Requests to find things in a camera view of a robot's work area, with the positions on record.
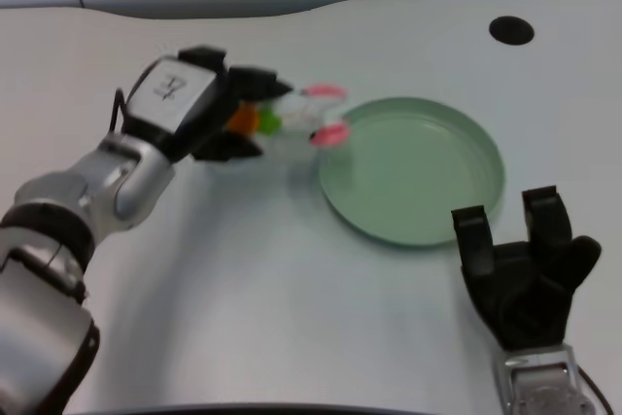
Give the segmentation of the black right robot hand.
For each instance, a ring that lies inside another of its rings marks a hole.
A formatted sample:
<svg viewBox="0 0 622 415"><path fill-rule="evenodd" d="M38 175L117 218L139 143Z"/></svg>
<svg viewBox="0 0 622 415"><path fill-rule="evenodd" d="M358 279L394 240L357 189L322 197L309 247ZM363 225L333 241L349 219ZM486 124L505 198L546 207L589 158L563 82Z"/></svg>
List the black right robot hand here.
<svg viewBox="0 0 622 415"><path fill-rule="evenodd" d="M556 187L522 193L528 238L496 245L481 206L452 213L469 297L506 351L563 343L575 291L597 264L601 245L573 236Z"/></svg>

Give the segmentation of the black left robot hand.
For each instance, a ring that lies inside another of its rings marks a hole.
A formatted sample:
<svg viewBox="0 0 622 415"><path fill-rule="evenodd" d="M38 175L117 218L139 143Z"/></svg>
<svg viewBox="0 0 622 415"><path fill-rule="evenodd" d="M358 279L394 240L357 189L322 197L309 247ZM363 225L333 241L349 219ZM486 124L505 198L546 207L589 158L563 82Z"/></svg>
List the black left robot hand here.
<svg viewBox="0 0 622 415"><path fill-rule="evenodd" d="M229 67L225 57L222 49L197 46L150 64L121 105L121 132L174 163L223 131L242 103L272 101L294 91L272 70Z"/></svg>

